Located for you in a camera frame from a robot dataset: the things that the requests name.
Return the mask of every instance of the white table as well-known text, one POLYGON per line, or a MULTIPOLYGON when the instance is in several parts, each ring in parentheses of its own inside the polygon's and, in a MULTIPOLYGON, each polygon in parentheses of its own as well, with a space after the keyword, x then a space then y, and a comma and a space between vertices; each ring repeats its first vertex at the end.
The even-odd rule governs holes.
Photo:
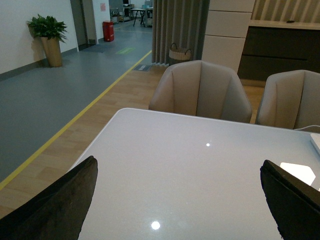
POLYGON ((150 24, 148 21, 148 14, 150 14, 152 16, 153 11, 154 11, 153 7, 132 8, 131 9, 132 16, 134 16, 134 12, 135 12, 133 26, 135 26, 135 24, 136 24, 138 13, 140 13, 140 15, 141 15, 140 25, 143 24, 144 27, 145 26, 152 26, 152 24, 150 24))
POLYGON ((98 177, 81 240, 280 240, 264 160, 307 165, 320 187, 309 133, 246 123, 125 108, 77 163, 90 155, 98 177))

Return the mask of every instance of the beige chair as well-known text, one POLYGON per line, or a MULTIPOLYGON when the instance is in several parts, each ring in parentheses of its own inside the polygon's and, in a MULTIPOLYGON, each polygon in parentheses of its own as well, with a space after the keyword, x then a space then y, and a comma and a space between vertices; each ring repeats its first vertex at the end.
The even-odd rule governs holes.
POLYGON ((249 123, 252 115, 235 71, 201 60, 168 67, 149 109, 243 123, 249 123))
MULTIPOLYGON (((320 125, 320 74, 295 70, 269 76, 255 123, 286 129, 320 125)), ((305 130, 319 133, 320 127, 305 130)))

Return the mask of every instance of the potted plant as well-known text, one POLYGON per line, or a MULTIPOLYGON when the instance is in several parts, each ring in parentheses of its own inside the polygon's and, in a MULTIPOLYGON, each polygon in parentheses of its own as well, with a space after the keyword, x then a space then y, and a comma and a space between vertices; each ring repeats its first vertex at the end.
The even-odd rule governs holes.
POLYGON ((40 37, 43 44, 45 56, 51 67, 62 66, 62 56, 59 41, 65 42, 67 39, 64 35, 67 27, 63 21, 58 22, 53 16, 43 17, 38 14, 33 17, 27 25, 33 32, 33 37, 40 37))

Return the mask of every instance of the cabinet drawer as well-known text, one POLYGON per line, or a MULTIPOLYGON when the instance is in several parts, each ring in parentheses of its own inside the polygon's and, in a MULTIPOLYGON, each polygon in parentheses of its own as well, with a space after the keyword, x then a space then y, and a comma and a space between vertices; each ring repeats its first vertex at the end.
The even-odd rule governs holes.
POLYGON ((307 60, 319 44, 320 31, 249 27, 244 55, 307 60))
POLYGON ((238 76, 241 79, 266 81, 272 74, 299 69, 315 71, 310 69, 306 60, 243 55, 239 64, 238 76))
POLYGON ((238 71, 245 38, 208 36, 204 38, 202 60, 238 71))
POLYGON ((252 13, 255 0, 211 0, 209 10, 252 13))
POLYGON ((206 23, 206 35, 245 38, 251 13, 209 11, 206 23))

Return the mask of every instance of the white wall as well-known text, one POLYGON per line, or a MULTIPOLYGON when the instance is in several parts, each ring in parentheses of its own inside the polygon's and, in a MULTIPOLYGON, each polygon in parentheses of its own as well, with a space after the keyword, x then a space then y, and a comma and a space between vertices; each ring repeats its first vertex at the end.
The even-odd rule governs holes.
POLYGON ((70 0, 0 0, 0 74, 45 58, 40 41, 32 38, 27 26, 37 14, 66 24, 61 52, 77 48, 70 0))
POLYGON ((145 4, 145 0, 130 0, 131 4, 134 4, 135 8, 141 8, 145 4))
POLYGON ((102 39, 104 37, 102 23, 103 21, 110 21, 110 9, 109 0, 92 0, 94 20, 95 20, 95 30, 97 39, 102 39), (105 4, 105 11, 101 11, 100 4, 105 4))

